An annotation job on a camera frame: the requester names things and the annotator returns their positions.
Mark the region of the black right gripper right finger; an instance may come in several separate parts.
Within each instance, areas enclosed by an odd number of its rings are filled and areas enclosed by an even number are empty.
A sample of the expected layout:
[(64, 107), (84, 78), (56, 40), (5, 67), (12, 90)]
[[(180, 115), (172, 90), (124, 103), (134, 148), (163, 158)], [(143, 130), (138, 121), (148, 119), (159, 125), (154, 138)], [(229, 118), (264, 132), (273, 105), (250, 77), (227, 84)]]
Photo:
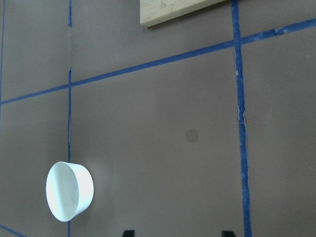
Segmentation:
[(235, 233), (233, 231), (222, 231), (221, 237), (235, 237)]

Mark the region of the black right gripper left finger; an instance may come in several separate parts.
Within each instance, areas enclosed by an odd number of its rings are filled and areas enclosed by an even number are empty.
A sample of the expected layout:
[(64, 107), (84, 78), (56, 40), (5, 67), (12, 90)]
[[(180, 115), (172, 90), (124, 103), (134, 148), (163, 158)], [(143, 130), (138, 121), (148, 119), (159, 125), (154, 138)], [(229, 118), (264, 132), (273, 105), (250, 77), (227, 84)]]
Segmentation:
[(135, 237), (135, 231), (134, 230), (125, 230), (123, 232), (123, 237)]

